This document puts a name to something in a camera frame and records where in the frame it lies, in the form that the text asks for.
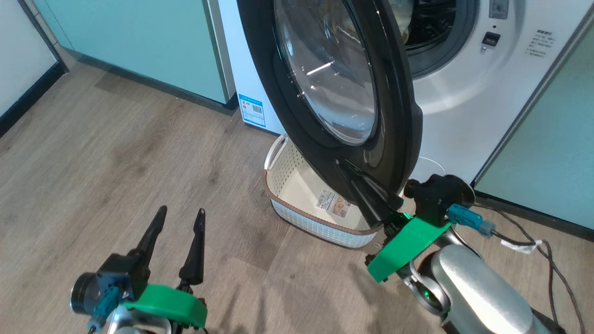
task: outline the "green plastic part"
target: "green plastic part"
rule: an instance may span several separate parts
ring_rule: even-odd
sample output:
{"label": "green plastic part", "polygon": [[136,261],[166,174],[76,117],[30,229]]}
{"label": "green plastic part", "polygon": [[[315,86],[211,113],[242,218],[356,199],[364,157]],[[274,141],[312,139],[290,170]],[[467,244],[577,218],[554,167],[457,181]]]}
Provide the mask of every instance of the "green plastic part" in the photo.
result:
{"label": "green plastic part", "polygon": [[406,213],[400,218],[409,222],[367,266],[367,271],[378,283],[408,265],[451,225],[448,222],[443,227],[437,227]]}
{"label": "green plastic part", "polygon": [[204,328],[208,313],[206,306],[194,295],[158,284],[149,284],[137,301],[122,305],[129,310],[136,309],[197,329]]}

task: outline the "brown basket rim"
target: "brown basket rim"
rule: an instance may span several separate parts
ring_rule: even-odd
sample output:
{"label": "brown basket rim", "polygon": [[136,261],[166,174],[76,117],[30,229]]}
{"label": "brown basket rim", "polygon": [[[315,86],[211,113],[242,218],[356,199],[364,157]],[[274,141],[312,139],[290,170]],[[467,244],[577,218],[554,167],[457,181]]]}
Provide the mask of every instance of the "brown basket rim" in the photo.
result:
{"label": "brown basket rim", "polygon": [[373,233],[378,232],[382,225],[376,226],[375,228],[370,228],[370,229],[365,229],[365,230],[357,230],[357,229],[351,229],[351,228],[347,228],[344,226],[340,226],[340,225],[336,225],[333,224],[327,220],[318,218],[310,213],[307,213],[301,209],[299,209],[298,207],[295,207],[285,201],[283,201],[282,199],[280,199],[280,197],[276,196],[275,194],[272,193],[272,191],[270,190],[270,187],[268,186],[268,171],[265,169],[264,170],[264,177],[263,177],[263,183],[264,183],[264,190],[266,191],[266,193],[268,193],[268,196],[270,196],[270,198],[286,207],[288,207],[289,209],[293,210],[296,213],[299,213],[302,216],[305,216],[311,220],[314,220],[322,225],[328,226],[329,228],[333,228],[333,229],[337,229],[339,231],[343,231],[343,232],[347,232],[350,234],[356,234],[356,235],[370,235]]}

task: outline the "cable tag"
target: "cable tag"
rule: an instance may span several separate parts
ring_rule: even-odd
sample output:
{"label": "cable tag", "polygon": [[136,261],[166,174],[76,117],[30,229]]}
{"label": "cable tag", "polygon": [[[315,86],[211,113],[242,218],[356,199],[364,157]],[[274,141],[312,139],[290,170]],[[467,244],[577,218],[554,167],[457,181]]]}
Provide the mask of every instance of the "cable tag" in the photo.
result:
{"label": "cable tag", "polygon": [[512,243],[509,243],[505,240],[501,240],[501,244],[503,246],[506,246],[508,248],[513,249],[514,251],[518,251],[520,253],[524,253],[524,254],[530,254],[532,253],[537,247],[538,245],[542,244],[542,240],[534,240],[535,244],[534,245],[530,245],[530,246],[518,246],[518,245],[514,245]]}

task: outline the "light blue panel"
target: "light blue panel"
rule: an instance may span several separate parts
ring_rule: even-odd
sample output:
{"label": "light blue panel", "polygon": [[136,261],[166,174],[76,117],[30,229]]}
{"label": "light blue panel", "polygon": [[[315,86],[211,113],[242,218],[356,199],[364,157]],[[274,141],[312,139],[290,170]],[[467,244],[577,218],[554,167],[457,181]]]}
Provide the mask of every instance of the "light blue panel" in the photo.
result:
{"label": "light blue panel", "polygon": [[71,45],[64,46],[209,99],[227,102],[203,1],[45,2]]}
{"label": "light blue panel", "polygon": [[43,16],[43,19],[48,24],[48,27],[52,30],[53,35],[56,37],[60,45],[65,48],[73,49],[72,44],[66,37],[66,34],[60,27],[60,24],[56,20],[56,17],[53,16],[52,10],[49,9],[48,3],[45,0],[34,0],[35,6]]}
{"label": "light blue panel", "polygon": [[594,229],[594,29],[476,189]]}

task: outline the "perforated plastic basket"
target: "perforated plastic basket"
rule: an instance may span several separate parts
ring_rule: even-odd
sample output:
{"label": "perforated plastic basket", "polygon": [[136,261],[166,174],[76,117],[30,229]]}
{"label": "perforated plastic basket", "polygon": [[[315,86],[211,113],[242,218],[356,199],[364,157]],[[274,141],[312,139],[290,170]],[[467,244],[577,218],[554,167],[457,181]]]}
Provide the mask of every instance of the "perforated plastic basket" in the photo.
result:
{"label": "perforated plastic basket", "polygon": [[335,244],[363,247],[381,229],[370,229],[359,208],[328,187],[286,136],[266,156],[264,188],[284,220]]}

